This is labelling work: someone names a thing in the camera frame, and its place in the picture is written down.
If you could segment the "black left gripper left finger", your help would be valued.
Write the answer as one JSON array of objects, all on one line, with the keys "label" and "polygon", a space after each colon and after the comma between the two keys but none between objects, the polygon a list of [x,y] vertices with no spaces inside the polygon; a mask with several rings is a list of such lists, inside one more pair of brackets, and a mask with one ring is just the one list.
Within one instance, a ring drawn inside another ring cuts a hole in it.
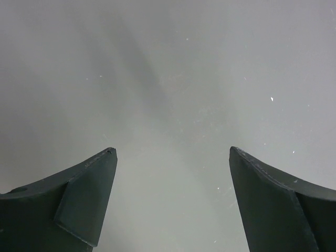
[{"label": "black left gripper left finger", "polygon": [[1,251],[92,251],[117,168],[107,148],[87,160],[1,195]]}]

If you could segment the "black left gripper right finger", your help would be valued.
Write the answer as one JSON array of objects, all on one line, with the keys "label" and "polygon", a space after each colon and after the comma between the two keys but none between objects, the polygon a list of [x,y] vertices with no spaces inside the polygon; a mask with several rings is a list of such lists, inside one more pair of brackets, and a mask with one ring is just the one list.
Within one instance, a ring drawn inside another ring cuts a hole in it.
[{"label": "black left gripper right finger", "polygon": [[250,251],[335,251],[335,190],[234,146],[229,167]]}]

